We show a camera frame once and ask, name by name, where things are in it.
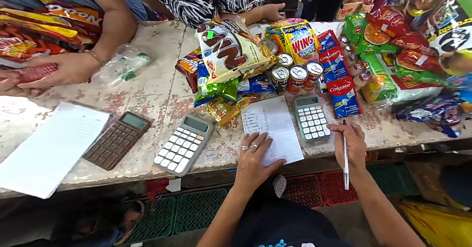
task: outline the calculator display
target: calculator display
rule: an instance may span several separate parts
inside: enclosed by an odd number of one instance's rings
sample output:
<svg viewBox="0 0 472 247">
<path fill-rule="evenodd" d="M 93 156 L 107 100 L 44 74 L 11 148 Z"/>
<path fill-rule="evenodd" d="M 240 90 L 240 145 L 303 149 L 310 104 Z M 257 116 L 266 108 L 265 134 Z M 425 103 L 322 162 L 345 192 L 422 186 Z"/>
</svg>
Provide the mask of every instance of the calculator display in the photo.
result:
<svg viewBox="0 0 472 247">
<path fill-rule="evenodd" d="M 317 97 L 312 97 L 312 98 L 308 98 L 308 99 L 298 99 L 296 101 L 296 103 L 299 106 L 316 104 L 316 103 L 318 103 L 318 98 Z"/>
<path fill-rule="evenodd" d="M 200 130 L 202 132 L 206 132 L 208 130 L 208 125 L 204 124 L 204 123 L 201 123 L 199 121 L 196 121 L 192 118 L 189 118 L 189 117 L 186 117 L 185 120 L 184 120 L 184 124 L 190 126 L 190 127 L 193 127 L 197 130 Z"/>
<path fill-rule="evenodd" d="M 143 129 L 145 126 L 146 126 L 146 123 L 144 121 L 142 121 L 141 119 L 133 116 L 133 115 L 130 115 L 130 114 L 126 114 L 122 119 L 121 119 L 122 122 L 124 123 L 127 123 L 135 128 L 138 128 L 138 129 Z"/>
</svg>

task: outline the lined paper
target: lined paper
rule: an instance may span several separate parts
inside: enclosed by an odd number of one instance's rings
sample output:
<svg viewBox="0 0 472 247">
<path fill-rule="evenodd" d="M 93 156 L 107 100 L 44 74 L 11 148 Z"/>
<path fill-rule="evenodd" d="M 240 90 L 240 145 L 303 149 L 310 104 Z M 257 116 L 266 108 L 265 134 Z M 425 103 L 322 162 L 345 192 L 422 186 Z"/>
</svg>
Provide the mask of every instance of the lined paper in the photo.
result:
<svg viewBox="0 0 472 247">
<path fill-rule="evenodd" d="M 278 159 L 286 159 L 286 164 L 303 159 L 284 96 L 252 103 L 243 109 L 241 117 L 245 134 L 267 132 L 274 139 L 264 155 L 264 166 Z"/>
<path fill-rule="evenodd" d="M 0 164 L 0 187 L 46 199 L 98 137 L 109 113 L 62 102 Z"/>
</svg>

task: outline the white calculator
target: white calculator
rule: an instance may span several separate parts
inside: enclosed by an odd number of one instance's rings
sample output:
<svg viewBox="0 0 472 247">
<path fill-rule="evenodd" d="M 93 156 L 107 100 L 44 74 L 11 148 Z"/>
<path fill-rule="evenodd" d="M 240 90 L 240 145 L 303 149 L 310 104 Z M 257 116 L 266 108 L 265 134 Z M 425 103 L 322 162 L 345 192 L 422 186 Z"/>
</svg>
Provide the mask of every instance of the white calculator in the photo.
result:
<svg viewBox="0 0 472 247">
<path fill-rule="evenodd" d="M 186 175 L 202 152 L 211 131 L 212 123 L 190 114 L 185 115 L 179 127 L 157 153 L 154 163 L 173 175 Z"/>
<path fill-rule="evenodd" d="M 318 141 L 331 135 L 318 95 L 296 97 L 293 105 L 303 141 Z"/>
</svg>

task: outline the brown calculator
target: brown calculator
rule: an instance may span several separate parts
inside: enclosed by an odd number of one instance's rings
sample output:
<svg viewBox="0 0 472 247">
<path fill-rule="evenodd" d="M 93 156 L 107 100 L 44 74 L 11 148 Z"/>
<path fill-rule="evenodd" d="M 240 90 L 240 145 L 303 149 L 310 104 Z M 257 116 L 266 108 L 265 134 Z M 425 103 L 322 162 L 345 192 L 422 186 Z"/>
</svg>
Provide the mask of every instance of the brown calculator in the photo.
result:
<svg viewBox="0 0 472 247">
<path fill-rule="evenodd" d="M 82 157 L 112 170 L 149 127 L 150 121 L 126 111 Z"/>
</svg>

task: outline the clear plastic bag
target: clear plastic bag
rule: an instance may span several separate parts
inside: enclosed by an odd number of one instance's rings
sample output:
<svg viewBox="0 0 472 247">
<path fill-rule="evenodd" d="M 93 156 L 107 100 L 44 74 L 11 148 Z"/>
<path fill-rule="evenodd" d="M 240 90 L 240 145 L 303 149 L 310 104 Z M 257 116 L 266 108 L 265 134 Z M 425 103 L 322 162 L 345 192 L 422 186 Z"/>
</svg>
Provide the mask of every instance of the clear plastic bag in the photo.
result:
<svg viewBox="0 0 472 247">
<path fill-rule="evenodd" d="M 115 56 L 92 76 L 92 83 L 118 86 L 136 77 L 143 66 L 151 62 L 147 53 L 131 44 L 117 48 Z"/>
</svg>

